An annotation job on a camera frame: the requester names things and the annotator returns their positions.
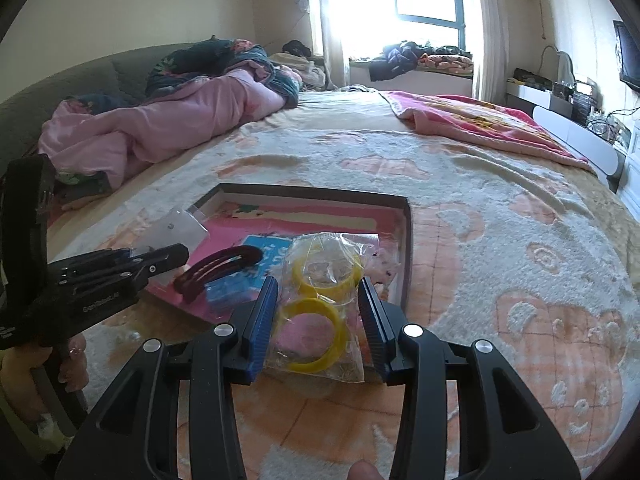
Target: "wall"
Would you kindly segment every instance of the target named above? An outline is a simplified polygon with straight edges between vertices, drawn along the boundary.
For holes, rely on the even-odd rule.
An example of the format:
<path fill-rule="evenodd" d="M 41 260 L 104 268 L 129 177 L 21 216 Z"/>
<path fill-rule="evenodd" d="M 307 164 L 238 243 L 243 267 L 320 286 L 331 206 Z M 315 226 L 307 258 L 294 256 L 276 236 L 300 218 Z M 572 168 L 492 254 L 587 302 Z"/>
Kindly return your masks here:
<path fill-rule="evenodd" d="M 553 41 L 547 32 L 543 39 L 540 0 L 505 0 L 509 29 L 507 76 L 516 68 L 537 72 L 542 50 Z"/>
<path fill-rule="evenodd" d="M 0 43 L 0 102 L 97 57 L 212 34 L 253 40 L 252 0 L 28 0 Z"/>
<path fill-rule="evenodd" d="M 311 48 L 311 24 L 304 2 L 298 0 L 254 0 L 255 38 L 271 55 L 290 40 Z"/>
<path fill-rule="evenodd" d="M 569 53 L 574 72 L 594 80 L 602 93 L 603 108 L 610 112 L 640 106 L 640 95 L 620 81 L 616 59 L 614 20 L 620 16 L 609 0 L 547 0 L 559 50 Z M 634 117 L 619 117 L 629 128 Z"/>
<path fill-rule="evenodd" d="M 454 75 L 411 70 L 388 81 L 374 81 L 369 77 L 369 67 L 362 64 L 351 65 L 351 84 L 370 86 L 377 90 L 402 90 L 421 95 L 463 95 L 471 97 L 471 79 Z"/>

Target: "white curtain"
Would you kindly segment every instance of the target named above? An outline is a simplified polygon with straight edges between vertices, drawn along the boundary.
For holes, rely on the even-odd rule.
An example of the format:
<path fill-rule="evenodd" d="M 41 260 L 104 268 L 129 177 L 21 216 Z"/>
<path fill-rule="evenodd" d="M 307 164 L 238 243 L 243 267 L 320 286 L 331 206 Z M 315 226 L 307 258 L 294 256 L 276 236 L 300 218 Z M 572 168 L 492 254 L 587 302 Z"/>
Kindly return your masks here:
<path fill-rule="evenodd" d="M 509 30 L 504 0 L 465 0 L 467 49 L 474 54 L 474 97 L 505 99 Z"/>
<path fill-rule="evenodd" d="M 331 83 L 336 87 L 349 84 L 349 57 L 342 44 L 342 22 L 340 2 L 342 0 L 309 0 L 311 15 L 320 17 L 319 23 L 312 20 L 314 51 L 321 52 Z"/>

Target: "pink blanket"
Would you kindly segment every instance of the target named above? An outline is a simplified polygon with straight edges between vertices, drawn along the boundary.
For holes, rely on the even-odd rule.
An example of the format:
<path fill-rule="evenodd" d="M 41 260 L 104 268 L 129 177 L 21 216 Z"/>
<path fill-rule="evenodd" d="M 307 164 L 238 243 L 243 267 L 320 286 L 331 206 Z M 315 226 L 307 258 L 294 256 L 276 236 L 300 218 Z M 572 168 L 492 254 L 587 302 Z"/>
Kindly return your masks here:
<path fill-rule="evenodd" d="M 104 171 L 117 189 L 153 163 L 282 108 L 284 97 L 249 70 L 202 76 L 169 96 L 98 115 L 63 101 L 42 126 L 38 148 L 58 173 Z"/>
<path fill-rule="evenodd" d="M 532 155 L 593 170 L 555 142 L 526 113 L 457 95 L 425 96 L 382 92 L 399 119 L 423 135 L 449 137 L 504 152 Z"/>

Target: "finger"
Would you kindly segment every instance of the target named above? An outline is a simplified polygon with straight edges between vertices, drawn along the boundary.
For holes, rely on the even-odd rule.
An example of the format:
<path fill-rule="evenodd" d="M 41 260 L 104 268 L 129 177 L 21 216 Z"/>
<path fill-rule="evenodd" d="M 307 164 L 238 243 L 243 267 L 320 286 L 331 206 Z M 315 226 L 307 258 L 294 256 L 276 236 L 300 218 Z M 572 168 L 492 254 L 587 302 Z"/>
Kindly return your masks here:
<path fill-rule="evenodd" d="M 73 336 L 68 342 L 69 354 L 73 356 L 76 352 L 84 352 L 86 350 L 86 339 L 82 333 Z"/>
<path fill-rule="evenodd" d="M 73 377 L 81 375 L 86 370 L 86 354 L 80 352 L 73 358 L 67 358 L 60 365 L 58 380 L 61 383 L 69 382 Z"/>
<path fill-rule="evenodd" d="M 49 359 L 52 350 L 52 348 L 43 348 L 36 343 L 27 343 L 14 348 L 13 359 L 20 368 L 30 370 L 42 366 Z"/>
<path fill-rule="evenodd" d="M 89 374 L 84 370 L 79 376 L 74 377 L 66 384 L 65 391 L 68 393 L 79 392 L 87 384 L 89 384 Z"/>
<path fill-rule="evenodd" d="M 350 467 L 347 480 L 383 480 L 383 478 L 375 466 L 360 460 Z"/>

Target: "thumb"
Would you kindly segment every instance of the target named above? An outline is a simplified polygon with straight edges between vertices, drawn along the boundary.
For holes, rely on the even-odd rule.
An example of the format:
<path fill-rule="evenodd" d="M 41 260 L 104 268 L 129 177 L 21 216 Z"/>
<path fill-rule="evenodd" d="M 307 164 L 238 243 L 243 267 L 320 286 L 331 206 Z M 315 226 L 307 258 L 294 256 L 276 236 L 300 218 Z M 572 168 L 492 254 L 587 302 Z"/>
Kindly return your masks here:
<path fill-rule="evenodd" d="M 36 343 L 17 346 L 14 350 L 15 365 L 23 370 L 42 366 L 51 355 L 52 348 L 43 348 Z"/>
<path fill-rule="evenodd" d="M 347 480 L 383 480 L 383 478 L 375 466 L 372 466 L 369 462 L 360 460 L 349 469 Z"/>

